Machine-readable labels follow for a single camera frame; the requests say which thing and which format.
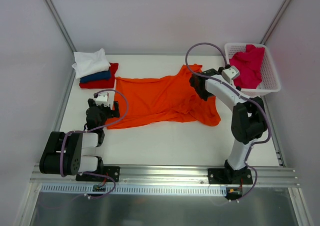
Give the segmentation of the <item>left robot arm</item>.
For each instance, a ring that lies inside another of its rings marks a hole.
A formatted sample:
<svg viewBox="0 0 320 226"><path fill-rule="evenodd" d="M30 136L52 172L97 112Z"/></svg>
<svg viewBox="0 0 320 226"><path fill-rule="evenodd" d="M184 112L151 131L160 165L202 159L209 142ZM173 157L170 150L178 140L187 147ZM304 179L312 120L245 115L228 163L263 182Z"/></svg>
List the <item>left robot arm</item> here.
<svg viewBox="0 0 320 226"><path fill-rule="evenodd" d="M42 174L67 176L87 172L94 181L104 177L102 158L84 155L83 150L102 145L105 138L102 126L108 119L120 117L119 103L114 101L110 106L107 100L88 99L88 105L85 129L93 131L51 132L39 162Z"/></svg>

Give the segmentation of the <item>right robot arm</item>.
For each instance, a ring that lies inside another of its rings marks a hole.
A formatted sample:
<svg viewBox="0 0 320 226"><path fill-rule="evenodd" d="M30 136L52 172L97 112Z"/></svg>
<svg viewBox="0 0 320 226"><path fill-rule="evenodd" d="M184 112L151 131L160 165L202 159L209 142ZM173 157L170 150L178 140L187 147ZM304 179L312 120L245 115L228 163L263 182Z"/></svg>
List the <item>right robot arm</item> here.
<svg viewBox="0 0 320 226"><path fill-rule="evenodd" d="M209 69L201 73L193 72L189 79L201 99L216 96L232 112L231 132L234 143L222 169L209 172L209 180L223 184L240 184L250 174L247 160L252 146L268 129L264 103L260 97L250 98L229 83L223 72Z"/></svg>

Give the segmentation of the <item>orange t-shirt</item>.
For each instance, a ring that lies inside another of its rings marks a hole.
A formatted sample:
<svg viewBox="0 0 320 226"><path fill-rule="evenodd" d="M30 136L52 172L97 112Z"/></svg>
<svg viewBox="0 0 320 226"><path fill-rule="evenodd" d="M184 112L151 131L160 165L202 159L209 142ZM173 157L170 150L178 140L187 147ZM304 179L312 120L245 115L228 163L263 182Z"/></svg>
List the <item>orange t-shirt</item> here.
<svg viewBox="0 0 320 226"><path fill-rule="evenodd" d="M124 118L110 119L108 129L140 127L161 121L194 122L217 126L221 118L216 109L216 98L202 100L190 85L192 71L201 72L202 66L183 65L174 76L162 78L116 78L114 99Z"/></svg>

